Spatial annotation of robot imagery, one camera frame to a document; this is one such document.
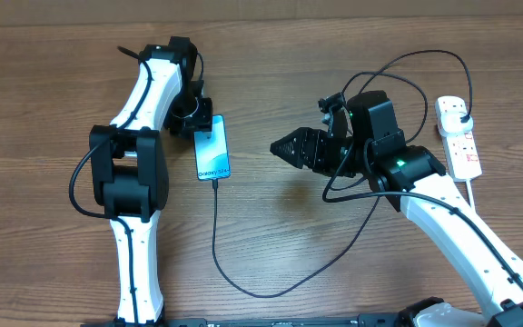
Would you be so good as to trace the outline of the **Samsung Galaxy smartphone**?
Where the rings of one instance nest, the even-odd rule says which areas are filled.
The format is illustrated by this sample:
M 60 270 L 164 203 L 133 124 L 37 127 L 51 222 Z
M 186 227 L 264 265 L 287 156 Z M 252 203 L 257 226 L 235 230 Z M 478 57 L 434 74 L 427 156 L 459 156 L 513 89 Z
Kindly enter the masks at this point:
M 195 132 L 193 137 L 197 178 L 206 181 L 230 177 L 231 165 L 224 117 L 215 115 L 212 118 L 212 130 Z

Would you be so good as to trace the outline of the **white power strip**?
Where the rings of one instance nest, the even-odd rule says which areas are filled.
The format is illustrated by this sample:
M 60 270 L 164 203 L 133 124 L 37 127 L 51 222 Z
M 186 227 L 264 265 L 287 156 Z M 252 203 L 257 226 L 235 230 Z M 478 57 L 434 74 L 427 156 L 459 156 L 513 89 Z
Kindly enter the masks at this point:
M 437 121 L 440 112 L 468 113 L 464 100 L 452 95 L 439 97 L 435 103 L 435 111 Z M 441 140 L 447 158 L 449 175 L 454 181 L 466 182 L 482 175 L 472 130 L 451 137 L 441 136 Z

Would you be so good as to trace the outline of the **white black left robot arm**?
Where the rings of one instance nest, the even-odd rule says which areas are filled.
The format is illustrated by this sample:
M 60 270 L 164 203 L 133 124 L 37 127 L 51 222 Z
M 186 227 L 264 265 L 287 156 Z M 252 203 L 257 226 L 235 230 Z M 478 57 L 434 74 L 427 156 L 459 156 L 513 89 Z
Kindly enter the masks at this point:
M 107 125 L 89 133 L 89 150 L 74 168 L 68 186 L 73 208 L 75 184 L 91 165 L 96 216 L 111 225 L 116 242 L 120 300 L 112 326 L 164 326 L 164 296 L 157 262 L 157 229 L 169 194 L 162 132 L 193 139 L 211 134 L 212 100 L 203 94 L 204 64 L 188 37 L 173 36 L 167 45 L 147 45 L 134 52 L 121 47 L 139 67 L 137 81 L 123 109 Z

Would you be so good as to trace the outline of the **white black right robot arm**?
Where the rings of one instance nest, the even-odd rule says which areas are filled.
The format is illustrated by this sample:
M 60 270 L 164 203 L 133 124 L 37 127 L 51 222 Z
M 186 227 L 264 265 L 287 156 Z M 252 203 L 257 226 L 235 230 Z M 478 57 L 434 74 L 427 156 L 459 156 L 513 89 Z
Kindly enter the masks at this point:
M 272 154 L 335 180 L 361 174 L 367 197 L 385 197 L 435 243 L 472 291 L 481 311 L 429 297 L 398 312 L 397 326 L 523 326 L 523 261 L 463 199 L 445 166 L 409 145 L 383 91 L 319 101 L 328 130 L 300 127 Z

